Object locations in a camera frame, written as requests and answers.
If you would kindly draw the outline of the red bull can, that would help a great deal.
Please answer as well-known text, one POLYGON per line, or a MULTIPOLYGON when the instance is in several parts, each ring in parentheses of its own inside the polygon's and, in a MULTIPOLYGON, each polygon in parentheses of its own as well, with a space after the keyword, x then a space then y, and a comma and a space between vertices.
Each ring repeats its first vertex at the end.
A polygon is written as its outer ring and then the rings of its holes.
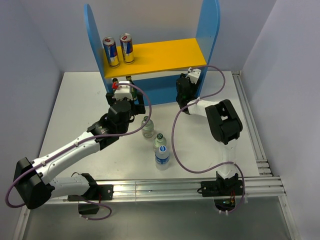
POLYGON ((113 37, 105 37, 102 40, 108 65, 117 68, 120 65, 116 42, 113 37))
POLYGON ((132 36, 124 33, 119 37, 123 61, 126 64, 132 64, 135 60, 132 36))

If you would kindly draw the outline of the plastic water bottle blue cap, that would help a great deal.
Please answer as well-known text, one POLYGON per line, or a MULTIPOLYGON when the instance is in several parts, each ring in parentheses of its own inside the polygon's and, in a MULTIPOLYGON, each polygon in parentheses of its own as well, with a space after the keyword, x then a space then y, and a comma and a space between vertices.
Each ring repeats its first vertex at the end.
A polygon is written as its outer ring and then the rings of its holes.
POLYGON ((169 167, 170 152, 165 145, 161 145, 155 152, 155 166, 158 170, 164 171, 169 167))

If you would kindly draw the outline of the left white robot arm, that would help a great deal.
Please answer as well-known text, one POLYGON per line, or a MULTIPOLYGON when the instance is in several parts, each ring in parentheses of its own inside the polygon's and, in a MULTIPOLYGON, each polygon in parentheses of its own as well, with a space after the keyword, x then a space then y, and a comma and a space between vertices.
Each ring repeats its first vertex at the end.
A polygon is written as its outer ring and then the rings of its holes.
POLYGON ((58 178, 65 169, 109 147, 121 137, 129 136, 130 123, 135 116, 145 114, 145 100, 148 95, 139 91, 137 101, 130 94, 107 93, 109 109, 97 122, 93 123, 75 140, 60 149, 40 158, 28 160, 26 157, 16 163, 12 189, 16 189, 23 205, 34 210, 48 200, 67 195, 77 195, 91 200, 98 193, 98 184, 88 173, 76 177, 58 178))

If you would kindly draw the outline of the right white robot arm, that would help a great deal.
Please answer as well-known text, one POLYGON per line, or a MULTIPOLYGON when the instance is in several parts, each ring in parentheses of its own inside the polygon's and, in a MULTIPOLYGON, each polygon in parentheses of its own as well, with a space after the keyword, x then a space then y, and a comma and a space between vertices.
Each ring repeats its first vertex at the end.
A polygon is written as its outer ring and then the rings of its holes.
POLYGON ((233 189, 243 189, 244 180, 242 171, 236 164, 236 146, 240 133, 243 130, 243 124, 233 107, 230 100, 207 101, 209 95, 196 97, 198 90, 200 70, 190 71, 187 74, 182 73, 176 80, 176 102, 179 105, 171 131, 171 141, 174 141, 174 131, 180 113, 187 115, 198 115, 207 119, 210 133, 215 141, 221 147, 221 163, 205 170, 188 170, 190 173, 202 174, 215 168, 216 180, 213 188, 222 195, 229 194, 233 189))

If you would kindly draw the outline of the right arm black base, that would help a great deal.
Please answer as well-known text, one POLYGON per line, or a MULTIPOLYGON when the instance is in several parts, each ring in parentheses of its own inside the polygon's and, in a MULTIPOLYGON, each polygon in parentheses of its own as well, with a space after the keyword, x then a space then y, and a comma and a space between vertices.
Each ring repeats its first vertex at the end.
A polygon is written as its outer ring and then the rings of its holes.
POLYGON ((222 212, 231 211, 237 206, 236 197, 244 197, 243 182, 239 179, 216 179, 202 181, 197 193, 202 197, 218 197, 214 200, 215 207, 222 212))

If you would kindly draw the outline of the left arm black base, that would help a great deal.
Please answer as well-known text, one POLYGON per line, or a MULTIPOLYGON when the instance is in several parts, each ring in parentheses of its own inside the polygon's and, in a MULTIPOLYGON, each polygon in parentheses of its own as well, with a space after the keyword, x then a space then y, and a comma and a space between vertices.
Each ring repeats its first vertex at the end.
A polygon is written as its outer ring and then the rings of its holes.
POLYGON ((105 205, 103 201, 111 201, 113 199, 114 186, 112 184, 102 184, 90 187, 90 189, 83 195, 68 195, 68 202, 78 202, 78 213, 83 218, 88 218, 91 221, 106 219, 111 216, 112 209, 105 205), (104 217, 96 217, 102 208, 107 209, 109 212, 104 217))

